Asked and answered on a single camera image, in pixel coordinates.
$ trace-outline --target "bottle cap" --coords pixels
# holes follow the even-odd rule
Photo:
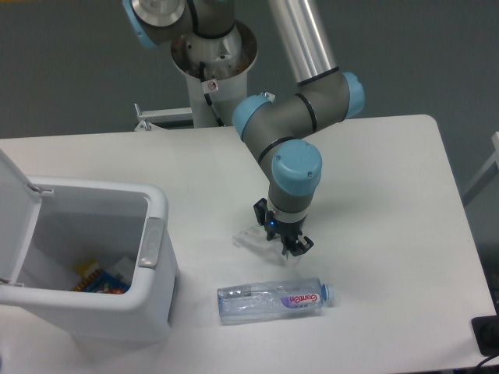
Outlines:
[[[322,299],[327,301],[329,300],[330,302],[333,302],[334,300],[334,288],[333,286],[324,283],[320,285],[320,296],[322,296]]]

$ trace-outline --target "bottle label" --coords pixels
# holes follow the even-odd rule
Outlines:
[[[283,306],[290,309],[306,309],[320,301],[319,294],[294,295],[281,298]]]

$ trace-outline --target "gray floor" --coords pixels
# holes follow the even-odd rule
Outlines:
[[[499,130],[499,2],[318,2],[339,65],[366,89],[362,116],[436,118],[462,189]],[[236,4],[259,41],[250,93],[293,94],[267,2]],[[120,0],[1,4],[0,46],[0,138],[131,131],[134,102],[143,110],[188,106],[168,45],[143,50]],[[499,243],[498,184],[467,209],[487,263]]]

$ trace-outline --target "white trash bin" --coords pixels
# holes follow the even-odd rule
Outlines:
[[[85,179],[28,179],[0,150],[0,304],[76,335],[168,337],[179,269],[157,187]],[[69,291],[75,266],[135,261],[122,295]]]

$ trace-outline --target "transparent plastic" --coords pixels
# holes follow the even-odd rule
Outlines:
[[[259,319],[309,312],[328,299],[329,287],[319,278],[243,284],[218,289],[218,311],[222,320]]]

